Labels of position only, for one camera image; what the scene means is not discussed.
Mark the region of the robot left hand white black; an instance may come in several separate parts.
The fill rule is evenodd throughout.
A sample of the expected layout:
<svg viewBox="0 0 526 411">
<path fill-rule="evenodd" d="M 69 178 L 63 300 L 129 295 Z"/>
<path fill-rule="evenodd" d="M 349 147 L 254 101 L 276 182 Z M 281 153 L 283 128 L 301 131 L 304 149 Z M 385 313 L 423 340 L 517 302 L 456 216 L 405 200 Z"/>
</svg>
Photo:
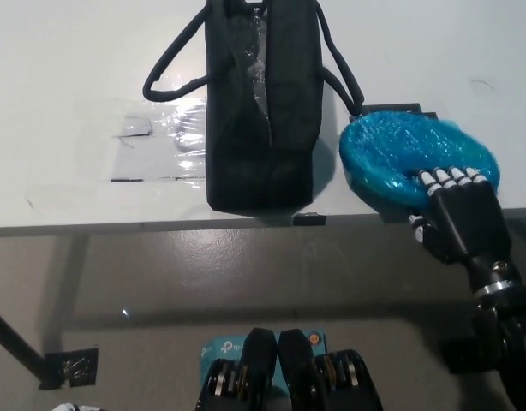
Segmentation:
<svg viewBox="0 0 526 411">
<path fill-rule="evenodd" d="M 78 405 L 71 402 L 65 402 L 58 404 L 51 411 L 104 411 L 102 408 L 87 406 L 87 405 Z"/>
</svg>

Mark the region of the robot right hand white black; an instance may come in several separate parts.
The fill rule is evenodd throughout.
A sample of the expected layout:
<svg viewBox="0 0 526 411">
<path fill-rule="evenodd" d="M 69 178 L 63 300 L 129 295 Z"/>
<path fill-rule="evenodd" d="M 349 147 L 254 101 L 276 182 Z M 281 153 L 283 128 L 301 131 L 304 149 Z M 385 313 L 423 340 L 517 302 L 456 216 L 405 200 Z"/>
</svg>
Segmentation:
<svg viewBox="0 0 526 411">
<path fill-rule="evenodd" d="M 511 237 L 495 189 L 478 169 L 421 170 L 417 181 L 427 208 L 412 213 L 409 224 L 436 259 L 468 265 L 473 259 L 510 258 Z"/>
</svg>

